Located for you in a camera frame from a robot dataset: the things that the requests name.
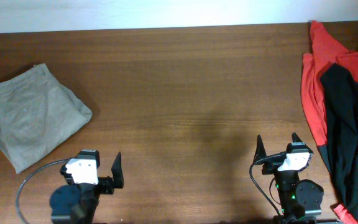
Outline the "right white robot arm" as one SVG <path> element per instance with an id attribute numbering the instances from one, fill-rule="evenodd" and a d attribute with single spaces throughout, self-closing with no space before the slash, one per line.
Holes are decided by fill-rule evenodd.
<path id="1" fill-rule="evenodd" d="M 291 134 L 291 139 L 285 151 L 269 156 L 262 137 L 258 135 L 254 160 L 249 168 L 250 178 L 276 211 L 273 223 L 317 223 L 324 189 L 312 180 L 299 178 L 299 173 L 308 167 L 313 151 L 296 133 Z M 281 208 L 273 203 L 254 179 L 254 166 L 262 166 L 263 175 L 273 175 L 270 184 L 277 189 Z"/>

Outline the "khaki shorts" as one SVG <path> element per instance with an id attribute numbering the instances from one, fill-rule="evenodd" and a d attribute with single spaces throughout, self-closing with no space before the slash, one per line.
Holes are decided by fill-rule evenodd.
<path id="1" fill-rule="evenodd" d="M 88 123 L 92 111 L 46 64 L 0 83 L 0 150 L 21 173 Z"/>

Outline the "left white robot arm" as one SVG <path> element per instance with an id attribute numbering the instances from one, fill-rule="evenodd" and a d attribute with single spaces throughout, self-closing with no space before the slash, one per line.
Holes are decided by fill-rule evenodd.
<path id="1" fill-rule="evenodd" d="M 87 149 L 62 165 L 60 173 L 67 183 L 50 197 L 53 223 L 91 224 L 100 196 L 124 187 L 121 153 L 111 166 L 112 176 L 100 177 L 99 166 L 99 151 Z"/>

